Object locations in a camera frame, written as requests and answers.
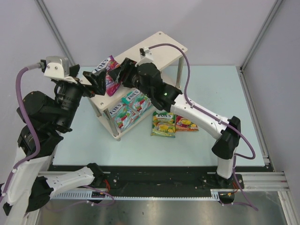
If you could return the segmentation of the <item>teal cherry mint candy bag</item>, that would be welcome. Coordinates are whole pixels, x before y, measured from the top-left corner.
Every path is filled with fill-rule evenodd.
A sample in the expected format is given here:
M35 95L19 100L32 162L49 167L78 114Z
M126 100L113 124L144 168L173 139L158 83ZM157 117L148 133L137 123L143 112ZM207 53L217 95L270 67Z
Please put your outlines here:
M142 115L151 107L150 99L138 89L129 92L122 98L122 101L138 115Z

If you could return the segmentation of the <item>teal Fox's mint candy bag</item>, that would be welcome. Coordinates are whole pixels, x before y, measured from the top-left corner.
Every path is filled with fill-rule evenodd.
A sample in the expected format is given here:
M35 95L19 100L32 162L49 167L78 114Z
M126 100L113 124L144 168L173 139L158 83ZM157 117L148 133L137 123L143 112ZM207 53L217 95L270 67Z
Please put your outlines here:
M110 116L113 119L117 128L123 132L131 127L140 116L135 113L128 105L122 101L118 102L110 111Z

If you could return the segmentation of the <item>green Fox's spring tea bag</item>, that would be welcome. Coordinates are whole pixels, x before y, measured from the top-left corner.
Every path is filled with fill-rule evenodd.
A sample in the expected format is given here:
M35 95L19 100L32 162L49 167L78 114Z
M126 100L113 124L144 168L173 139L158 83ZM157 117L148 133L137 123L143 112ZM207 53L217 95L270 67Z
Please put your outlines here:
M154 112L152 114L151 136L175 138L175 114L171 112Z

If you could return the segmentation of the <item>orange Fox's fruits candy bag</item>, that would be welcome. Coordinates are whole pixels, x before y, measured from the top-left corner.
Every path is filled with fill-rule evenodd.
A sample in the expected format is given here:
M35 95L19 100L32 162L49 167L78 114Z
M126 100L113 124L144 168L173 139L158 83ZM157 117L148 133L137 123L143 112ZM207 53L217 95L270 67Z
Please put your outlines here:
M192 123L190 120L176 115L176 122L175 122L175 130L178 131L188 131L188 132L195 132L198 131L199 128L196 124Z

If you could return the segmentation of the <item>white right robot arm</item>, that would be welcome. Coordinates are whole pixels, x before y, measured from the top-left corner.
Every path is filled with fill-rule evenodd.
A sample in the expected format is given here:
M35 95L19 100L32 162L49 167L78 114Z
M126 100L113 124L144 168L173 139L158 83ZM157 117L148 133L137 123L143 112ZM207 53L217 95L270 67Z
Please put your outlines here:
M182 116L209 133L216 140L211 150L217 156L218 183L224 185L233 178L234 154L240 142L239 118L217 117L193 103L180 89L163 81L154 63L137 66L135 61L125 58L108 74L116 83L138 89L158 110Z

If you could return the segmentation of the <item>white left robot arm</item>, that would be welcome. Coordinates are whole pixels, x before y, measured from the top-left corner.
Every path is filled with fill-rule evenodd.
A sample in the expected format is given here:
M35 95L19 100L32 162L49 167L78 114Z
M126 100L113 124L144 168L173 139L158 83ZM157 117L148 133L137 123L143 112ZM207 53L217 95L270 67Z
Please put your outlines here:
M17 113L25 123L17 140L16 162L0 186L0 201L7 218L17 220L31 211L45 206L55 195L77 187L96 188L109 183L96 163L89 163L78 171L50 178L40 176L43 164L51 157L63 140L62 134L71 131L71 123L82 97L105 94L106 73L95 75L84 72L90 82L83 85L78 79L73 83L57 81L50 98L40 91L22 97L21 80L28 67L16 77Z

